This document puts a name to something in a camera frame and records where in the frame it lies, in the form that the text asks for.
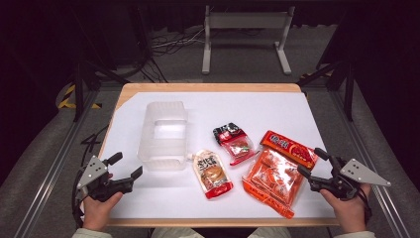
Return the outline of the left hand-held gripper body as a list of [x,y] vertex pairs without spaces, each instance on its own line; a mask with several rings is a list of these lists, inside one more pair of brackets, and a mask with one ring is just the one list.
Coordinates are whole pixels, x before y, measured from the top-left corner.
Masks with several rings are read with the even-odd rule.
[[110,179],[110,166],[105,164],[106,160],[101,161],[98,157],[93,156],[84,167],[81,178],[76,184],[76,189],[83,195],[102,202],[117,192],[132,192],[134,185],[131,176],[117,180]]

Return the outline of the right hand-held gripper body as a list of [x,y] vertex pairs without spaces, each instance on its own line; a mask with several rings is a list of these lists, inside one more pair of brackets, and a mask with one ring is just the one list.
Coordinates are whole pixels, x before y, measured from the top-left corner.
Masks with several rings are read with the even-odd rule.
[[332,166],[330,178],[309,176],[310,188],[313,191],[329,190],[337,198],[353,199],[359,194],[361,184],[375,184],[391,186],[391,182],[356,159],[343,160],[337,157],[328,157]]

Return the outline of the large orange snack packet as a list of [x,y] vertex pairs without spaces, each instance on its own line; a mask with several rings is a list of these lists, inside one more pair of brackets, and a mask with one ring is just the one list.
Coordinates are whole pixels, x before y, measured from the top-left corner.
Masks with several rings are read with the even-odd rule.
[[304,176],[299,166],[312,171],[318,160],[314,150],[268,130],[260,142],[260,152],[243,177],[243,188],[256,200],[285,218],[292,218],[291,206]]

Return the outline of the clear plastic storage box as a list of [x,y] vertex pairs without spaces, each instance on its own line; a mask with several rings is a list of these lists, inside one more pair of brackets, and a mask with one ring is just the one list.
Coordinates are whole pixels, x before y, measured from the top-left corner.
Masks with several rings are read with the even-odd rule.
[[153,172],[181,171],[186,166],[188,113],[181,101],[147,105],[137,152]]

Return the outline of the black and red snack packet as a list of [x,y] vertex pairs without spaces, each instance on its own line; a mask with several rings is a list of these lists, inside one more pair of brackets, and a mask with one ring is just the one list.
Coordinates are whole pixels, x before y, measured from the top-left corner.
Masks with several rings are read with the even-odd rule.
[[213,130],[216,142],[229,154],[230,165],[236,166],[253,158],[258,151],[248,134],[235,123],[228,123]]

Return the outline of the person's left hand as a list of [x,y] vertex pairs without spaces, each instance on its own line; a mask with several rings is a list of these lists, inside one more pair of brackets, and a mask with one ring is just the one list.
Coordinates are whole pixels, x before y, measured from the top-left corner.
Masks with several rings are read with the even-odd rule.
[[113,194],[109,199],[102,202],[87,196],[83,200],[84,222],[83,228],[93,231],[103,231],[108,224],[109,215],[115,205],[123,197],[122,192]]

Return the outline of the person's right hand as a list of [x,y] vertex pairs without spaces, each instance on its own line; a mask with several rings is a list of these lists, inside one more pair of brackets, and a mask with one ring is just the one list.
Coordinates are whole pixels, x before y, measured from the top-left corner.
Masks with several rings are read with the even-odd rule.
[[333,207],[342,234],[368,231],[365,224],[365,204],[359,197],[342,201],[327,189],[321,189],[320,193]]

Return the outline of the black tripod stand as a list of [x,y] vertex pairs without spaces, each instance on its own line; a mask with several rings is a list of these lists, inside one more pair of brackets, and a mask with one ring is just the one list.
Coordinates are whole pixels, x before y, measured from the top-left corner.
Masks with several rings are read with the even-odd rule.
[[349,121],[353,120],[353,94],[354,94],[354,70],[352,63],[340,60],[329,63],[311,74],[303,74],[297,81],[300,87],[320,78],[324,74],[331,72],[327,80],[326,87],[330,91],[337,91],[342,84],[345,84],[344,112]]
[[86,85],[89,90],[97,91],[101,82],[99,76],[96,72],[104,74],[106,77],[110,78],[113,81],[125,85],[128,83],[128,80],[117,75],[116,73],[108,70],[98,64],[95,64],[88,60],[80,60],[74,67],[74,84],[75,84],[75,106],[76,112],[73,121],[77,122],[84,110],[84,98],[83,98],[83,86]]

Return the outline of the person's light trousers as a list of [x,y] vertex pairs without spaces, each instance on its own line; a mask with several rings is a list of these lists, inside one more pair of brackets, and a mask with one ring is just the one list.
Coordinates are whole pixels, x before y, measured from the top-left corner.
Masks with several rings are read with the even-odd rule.
[[260,227],[249,235],[241,235],[238,231],[223,231],[221,234],[202,235],[192,228],[187,227],[162,227],[156,228],[151,238],[291,238],[287,228],[284,227]]

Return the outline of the yellow and black hazard tape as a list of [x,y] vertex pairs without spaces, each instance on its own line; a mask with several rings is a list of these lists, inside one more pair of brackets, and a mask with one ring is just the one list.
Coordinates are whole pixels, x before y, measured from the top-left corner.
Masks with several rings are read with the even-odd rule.
[[62,97],[62,100],[60,101],[60,103],[57,105],[57,107],[59,109],[61,108],[70,108],[70,109],[75,109],[76,108],[76,104],[72,103],[70,101],[70,97],[72,95],[72,93],[75,91],[75,84],[71,83],[68,88],[65,90],[64,95]]

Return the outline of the red and cream spout pouch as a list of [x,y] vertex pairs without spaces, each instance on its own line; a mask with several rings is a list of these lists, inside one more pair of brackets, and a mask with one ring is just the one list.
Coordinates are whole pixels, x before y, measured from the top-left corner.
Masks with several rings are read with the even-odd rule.
[[200,150],[188,154],[194,172],[207,199],[221,196],[233,189],[234,185],[228,177],[221,158],[209,150]]

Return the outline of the white table sheet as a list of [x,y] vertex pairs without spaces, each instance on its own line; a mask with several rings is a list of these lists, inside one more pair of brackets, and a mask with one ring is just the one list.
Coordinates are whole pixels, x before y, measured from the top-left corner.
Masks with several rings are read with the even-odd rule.
[[[157,101],[183,103],[188,113],[187,127],[174,132],[186,134],[190,153],[207,149],[219,154],[224,162],[230,158],[216,143],[212,131],[229,122],[243,128],[254,143],[271,130],[311,148],[324,145],[301,92],[144,92],[114,113],[102,155],[108,158],[117,152],[123,154],[123,159],[110,169],[115,177],[125,178],[140,166],[138,153],[145,113],[148,105]],[[234,187],[213,199],[203,194],[192,167],[176,172],[145,170],[111,216],[136,219],[141,225],[160,219],[279,220],[276,211],[244,191],[242,177],[248,167],[247,163],[227,166]]]

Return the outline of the grey metal stand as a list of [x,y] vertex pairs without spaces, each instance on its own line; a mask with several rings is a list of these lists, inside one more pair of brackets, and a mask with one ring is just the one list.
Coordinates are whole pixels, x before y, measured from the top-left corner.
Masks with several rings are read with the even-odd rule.
[[273,45],[277,53],[283,73],[291,74],[291,67],[284,47],[291,27],[295,7],[281,12],[213,12],[210,6],[205,9],[204,18],[204,50],[201,72],[210,73],[211,66],[211,30],[212,29],[280,29],[281,37]]

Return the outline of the aluminium floor rail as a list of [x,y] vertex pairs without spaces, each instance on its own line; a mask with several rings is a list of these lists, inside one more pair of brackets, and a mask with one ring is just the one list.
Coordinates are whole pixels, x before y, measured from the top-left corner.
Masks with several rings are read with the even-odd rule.
[[19,228],[15,232],[13,238],[29,238],[32,233],[35,224],[40,217],[52,191],[56,184],[56,181],[67,161],[70,153],[71,146],[74,143],[75,137],[77,136],[80,128],[87,117],[87,113],[94,103],[98,91],[89,91],[86,93],[85,100],[82,102],[84,109],[82,110],[78,120],[70,124],[70,128],[65,135],[64,141],[61,144],[60,149],[54,157],[52,165],[42,181],[37,194],[35,195],[30,208],[27,210],[25,217],[20,223]]
[[340,92],[332,91],[335,103],[349,137],[357,151],[357,159],[367,167],[391,181],[391,186],[374,185],[374,197],[380,206],[386,224],[391,229],[391,238],[420,238],[414,226],[414,216],[410,208],[415,205],[417,188],[408,178],[396,160],[380,129],[378,128],[365,100],[360,93],[353,101],[352,120],[345,112],[344,99]]

